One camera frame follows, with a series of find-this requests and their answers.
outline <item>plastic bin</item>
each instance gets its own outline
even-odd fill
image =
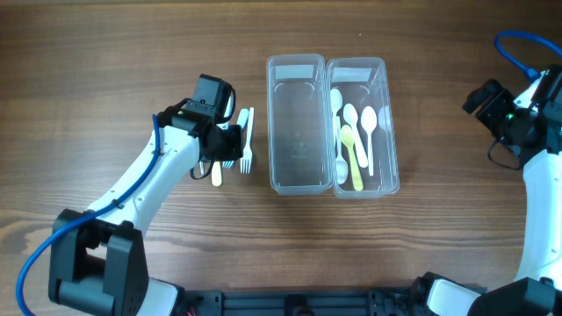
[[[312,195],[334,187],[339,198],[379,198],[400,187],[385,63],[379,58],[348,58],[326,66],[318,54],[272,56],[267,61],[271,187],[281,195]],[[360,168],[364,189],[335,181],[336,147],[329,91],[353,104],[359,121],[363,108],[378,116],[372,134],[374,175]],[[338,111],[342,126],[343,107]],[[358,125],[367,148],[367,134]],[[342,156],[348,162],[345,147]]]

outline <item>blue cable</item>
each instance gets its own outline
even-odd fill
[[[550,50],[552,50],[558,56],[562,57],[562,48],[560,48],[559,46],[557,46],[553,42],[551,42],[551,41],[549,41],[549,40],[547,40],[543,37],[540,37],[538,35],[535,35],[535,34],[532,34],[532,33],[529,33],[529,32],[522,32],[522,31],[503,31],[503,32],[499,32],[495,36],[495,39],[494,39],[495,49],[497,49],[498,52],[500,52],[500,54],[503,57],[505,57],[508,61],[511,61],[511,63],[516,65],[525,74],[525,77],[527,77],[527,79],[529,79],[531,82],[534,82],[536,79],[540,78],[541,75],[535,69],[523,65],[520,61],[518,61],[513,56],[508,54],[508,52],[506,52],[505,49],[503,49],[503,47],[501,47],[501,45],[500,45],[500,39],[502,37],[512,37],[512,38],[518,38],[518,39],[524,39],[524,40],[532,40],[532,41],[535,41],[536,43],[539,43],[539,44],[541,44],[545,47],[550,48]]]
[[[146,170],[139,177],[139,179],[129,188],[129,190],[125,191],[125,193],[123,193],[123,195],[121,195],[117,199],[117,203],[115,204],[111,203],[99,211],[90,213],[86,216],[81,217],[80,219],[73,220],[63,228],[54,232],[51,236],[49,236],[49,238],[43,241],[43,243],[37,248],[37,250],[33,252],[33,254],[29,257],[29,259],[27,259],[27,262],[25,262],[24,267],[19,272],[18,283],[16,285],[16,300],[18,301],[19,309],[22,311],[22,313],[25,316],[33,316],[32,311],[29,310],[24,299],[25,277],[27,276],[27,272],[29,272],[29,269],[35,263],[37,258],[39,258],[39,256],[43,253],[43,251],[45,251],[45,249],[47,249],[50,245],[52,245],[55,241],[60,239],[69,231],[76,229],[79,226],[85,224],[86,222],[93,220],[96,217],[113,210],[115,208],[115,205],[119,205],[123,203],[125,200],[127,200],[127,198],[131,196],[131,194],[133,194],[133,192],[135,192],[141,186],[141,184],[147,179],[152,169],[155,167],[156,162],[158,161],[158,157],[160,156],[160,128],[158,124],[158,118],[156,117],[156,115],[152,116],[152,121],[155,126],[155,151],[154,151],[154,155],[152,156],[152,160],[148,164]]]

